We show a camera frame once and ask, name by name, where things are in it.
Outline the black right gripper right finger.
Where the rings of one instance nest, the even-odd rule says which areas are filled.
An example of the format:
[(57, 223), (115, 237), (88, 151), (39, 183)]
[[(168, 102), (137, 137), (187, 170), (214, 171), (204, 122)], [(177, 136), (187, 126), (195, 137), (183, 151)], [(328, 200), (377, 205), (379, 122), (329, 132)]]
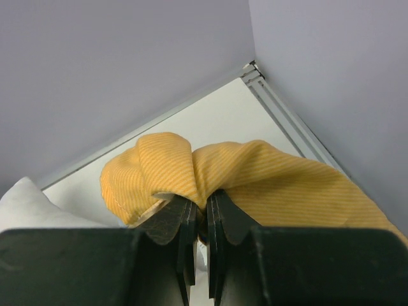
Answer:
[(238, 208), (225, 191), (207, 201), (208, 288), (215, 305), (258, 304), (257, 250), (251, 229), (259, 223)]

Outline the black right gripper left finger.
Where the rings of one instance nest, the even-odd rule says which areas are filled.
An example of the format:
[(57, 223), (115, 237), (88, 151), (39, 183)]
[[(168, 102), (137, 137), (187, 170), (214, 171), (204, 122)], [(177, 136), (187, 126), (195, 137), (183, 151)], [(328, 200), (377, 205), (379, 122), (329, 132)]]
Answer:
[(138, 227), (134, 305), (189, 305), (196, 279), (198, 207), (174, 196)]

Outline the blue and orange pillowcase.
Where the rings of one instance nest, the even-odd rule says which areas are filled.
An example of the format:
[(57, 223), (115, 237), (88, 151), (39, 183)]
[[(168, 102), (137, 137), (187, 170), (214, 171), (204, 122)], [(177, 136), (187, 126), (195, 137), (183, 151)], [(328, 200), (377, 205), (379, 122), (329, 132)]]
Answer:
[(373, 228), (404, 234), (347, 176), (292, 156), (263, 140), (193, 150), (175, 133), (154, 133), (111, 159), (100, 175), (102, 198), (124, 224), (142, 223), (172, 196), (204, 212), (222, 189), (264, 226)]

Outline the white pillow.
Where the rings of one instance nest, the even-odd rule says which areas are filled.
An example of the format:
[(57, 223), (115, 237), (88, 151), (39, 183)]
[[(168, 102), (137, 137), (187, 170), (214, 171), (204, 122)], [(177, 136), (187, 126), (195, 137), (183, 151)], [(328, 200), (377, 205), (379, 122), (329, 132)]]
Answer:
[[(107, 228), (51, 203), (28, 178), (1, 198), (2, 305), (134, 305), (141, 231)], [(189, 305), (212, 305), (196, 249)]]

